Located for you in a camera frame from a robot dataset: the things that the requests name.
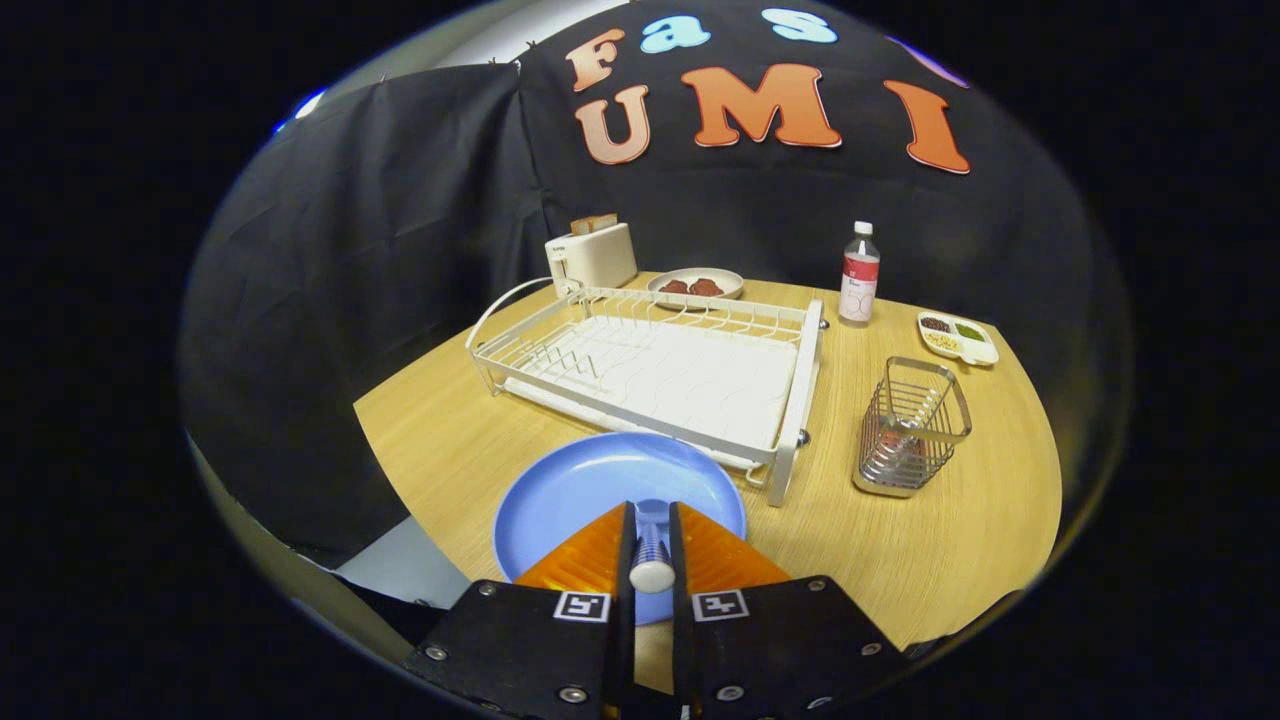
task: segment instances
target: wire basket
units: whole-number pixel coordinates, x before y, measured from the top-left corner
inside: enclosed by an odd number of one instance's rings
[[[867,492],[910,497],[972,430],[969,405],[951,370],[890,357],[863,418],[854,483]]]

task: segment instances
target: plate of food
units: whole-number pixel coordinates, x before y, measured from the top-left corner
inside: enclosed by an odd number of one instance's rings
[[[991,334],[973,320],[920,313],[915,324],[920,328],[924,345],[943,357],[959,357],[970,365],[995,365],[1000,360]]]
[[[692,295],[698,297],[718,297],[733,300],[742,295],[742,275],[719,268],[685,268],[663,273],[648,284],[649,292],[669,292],[672,295]],[[662,307],[680,310],[680,302],[658,302]]]

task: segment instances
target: bottle label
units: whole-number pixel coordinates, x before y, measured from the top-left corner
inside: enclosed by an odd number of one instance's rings
[[[855,281],[876,282],[879,279],[879,263],[868,263],[845,255],[845,274]]]
[[[840,314],[850,320],[870,320],[878,281],[879,263],[868,263],[845,255],[845,277],[840,286]]]

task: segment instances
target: letter m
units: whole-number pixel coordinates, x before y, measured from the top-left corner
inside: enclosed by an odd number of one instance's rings
[[[751,90],[724,68],[701,68],[680,76],[681,82],[698,94],[703,129],[694,142],[703,147],[721,147],[737,142],[739,132],[728,127],[733,115],[755,142],[764,141],[776,114],[782,115],[774,136],[787,145],[838,147],[840,133],[827,123],[827,111],[818,95],[822,70],[809,65],[771,65]]]

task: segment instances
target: blue plate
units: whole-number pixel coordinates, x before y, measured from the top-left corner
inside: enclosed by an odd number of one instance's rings
[[[493,550],[507,582],[591,520],[636,503],[636,524],[658,524],[671,547],[667,503],[684,502],[746,538],[742,496],[723,468],[677,439],[605,433],[571,442],[534,462],[507,491],[493,527]],[[671,591],[636,593],[636,624],[671,618]]]

